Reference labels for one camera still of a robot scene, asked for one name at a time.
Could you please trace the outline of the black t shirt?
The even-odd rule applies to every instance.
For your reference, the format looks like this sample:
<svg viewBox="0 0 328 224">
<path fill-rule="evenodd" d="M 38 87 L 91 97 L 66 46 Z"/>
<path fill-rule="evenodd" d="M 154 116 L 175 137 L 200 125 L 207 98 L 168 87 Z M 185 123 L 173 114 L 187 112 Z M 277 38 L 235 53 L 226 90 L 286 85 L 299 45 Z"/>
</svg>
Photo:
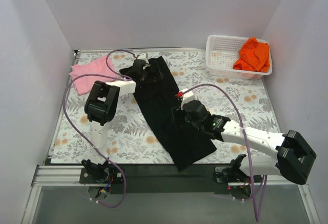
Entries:
<svg viewBox="0 0 328 224">
<path fill-rule="evenodd" d="M 182 171 L 196 161 L 214 153 L 213 142 L 192 126 L 178 125 L 172 111 L 180 107 L 176 95 L 178 85 L 163 57 L 149 59 L 151 73 L 159 73 L 162 79 L 149 82 L 140 81 L 140 75 L 132 67 L 120 69 L 120 74 L 131 77 L 136 83 L 134 98 L 164 149 L 171 156 L 178 171 Z"/>
</svg>

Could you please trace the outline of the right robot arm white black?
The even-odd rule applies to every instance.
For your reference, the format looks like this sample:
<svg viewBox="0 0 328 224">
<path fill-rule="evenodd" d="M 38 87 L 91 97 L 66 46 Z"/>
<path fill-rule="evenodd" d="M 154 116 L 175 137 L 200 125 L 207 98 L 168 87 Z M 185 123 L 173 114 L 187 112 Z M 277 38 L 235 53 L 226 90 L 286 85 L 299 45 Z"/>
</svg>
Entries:
<svg viewBox="0 0 328 224">
<path fill-rule="evenodd" d="M 216 168 L 218 182 L 245 182 L 251 175 L 277 175 L 298 185 L 306 184 L 317 155 L 299 132 L 289 130 L 282 134 L 242 128 L 228 117 L 211 114 L 198 100 L 174 108 L 172 113 L 177 125 L 204 137 L 243 146 L 247 138 L 251 149 L 263 153 L 252 159 L 240 154 L 226 168 Z"/>
</svg>

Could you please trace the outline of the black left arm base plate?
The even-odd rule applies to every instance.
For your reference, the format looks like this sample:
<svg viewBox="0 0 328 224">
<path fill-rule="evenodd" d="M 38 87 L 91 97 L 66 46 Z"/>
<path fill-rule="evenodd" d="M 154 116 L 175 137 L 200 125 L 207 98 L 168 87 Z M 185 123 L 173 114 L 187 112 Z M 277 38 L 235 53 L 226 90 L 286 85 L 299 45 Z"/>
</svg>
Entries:
<svg viewBox="0 0 328 224">
<path fill-rule="evenodd" d="M 122 184 L 124 182 L 122 173 L 116 167 L 105 167 L 97 169 L 82 168 L 79 178 L 81 184 Z"/>
</svg>

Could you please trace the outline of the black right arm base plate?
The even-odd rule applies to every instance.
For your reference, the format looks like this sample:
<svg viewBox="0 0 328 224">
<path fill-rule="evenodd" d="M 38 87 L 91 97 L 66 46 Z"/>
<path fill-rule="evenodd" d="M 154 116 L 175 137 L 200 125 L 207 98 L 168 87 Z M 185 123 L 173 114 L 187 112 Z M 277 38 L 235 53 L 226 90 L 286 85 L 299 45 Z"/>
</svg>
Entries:
<svg viewBox="0 0 328 224">
<path fill-rule="evenodd" d="M 250 183 L 250 177 L 240 169 L 229 167 L 215 167 L 213 178 L 218 183 Z"/>
</svg>

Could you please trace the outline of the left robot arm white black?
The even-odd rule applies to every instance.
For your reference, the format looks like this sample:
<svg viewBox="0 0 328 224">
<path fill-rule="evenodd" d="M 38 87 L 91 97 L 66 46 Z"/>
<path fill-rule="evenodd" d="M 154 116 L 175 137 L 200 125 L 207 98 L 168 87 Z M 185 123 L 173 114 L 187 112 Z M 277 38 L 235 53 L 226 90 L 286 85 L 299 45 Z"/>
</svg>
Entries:
<svg viewBox="0 0 328 224">
<path fill-rule="evenodd" d="M 119 98 L 133 94 L 141 84 L 151 84 L 163 79 L 159 64 L 145 58 L 136 59 L 127 74 L 132 80 L 115 80 L 111 83 L 97 80 L 85 104 L 93 151 L 81 163 L 87 175 L 98 183 L 107 182 L 110 176 L 107 139 L 109 122 L 115 116 Z"/>
</svg>

